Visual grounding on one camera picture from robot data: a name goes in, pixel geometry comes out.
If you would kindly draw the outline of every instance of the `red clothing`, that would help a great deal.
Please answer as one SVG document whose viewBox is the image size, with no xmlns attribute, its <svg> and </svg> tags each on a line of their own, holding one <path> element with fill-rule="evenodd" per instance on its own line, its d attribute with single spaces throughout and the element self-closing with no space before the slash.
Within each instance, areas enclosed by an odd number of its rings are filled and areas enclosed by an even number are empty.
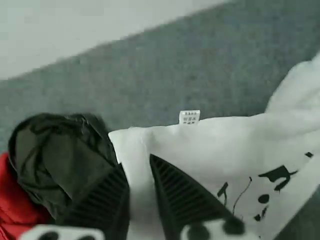
<svg viewBox="0 0 320 240">
<path fill-rule="evenodd" d="M 0 155 L 0 240 L 15 240 L 34 225 L 50 219 L 44 207 L 32 203 L 10 167 L 8 154 Z"/>
</svg>

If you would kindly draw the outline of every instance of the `floor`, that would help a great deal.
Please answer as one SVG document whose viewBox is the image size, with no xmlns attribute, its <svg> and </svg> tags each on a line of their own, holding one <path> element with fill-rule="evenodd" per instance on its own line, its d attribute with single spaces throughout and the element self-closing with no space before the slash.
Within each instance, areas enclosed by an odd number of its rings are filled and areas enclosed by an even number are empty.
<svg viewBox="0 0 320 240">
<path fill-rule="evenodd" d="M 0 80 L 228 0 L 1 0 Z"/>
</svg>

